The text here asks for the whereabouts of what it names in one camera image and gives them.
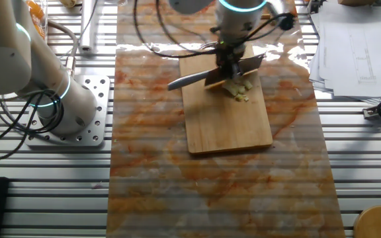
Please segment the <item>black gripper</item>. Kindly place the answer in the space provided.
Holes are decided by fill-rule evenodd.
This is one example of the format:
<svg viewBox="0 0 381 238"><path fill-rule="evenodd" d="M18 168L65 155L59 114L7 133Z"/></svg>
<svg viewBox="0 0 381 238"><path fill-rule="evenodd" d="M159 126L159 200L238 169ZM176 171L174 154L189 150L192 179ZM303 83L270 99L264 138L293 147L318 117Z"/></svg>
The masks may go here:
<svg viewBox="0 0 381 238"><path fill-rule="evenodd" d="M233 45L224 42L216 43L216 65L222 66L225 79L235 79L243 75L238 61L245 53L245 44Z"/></svg>

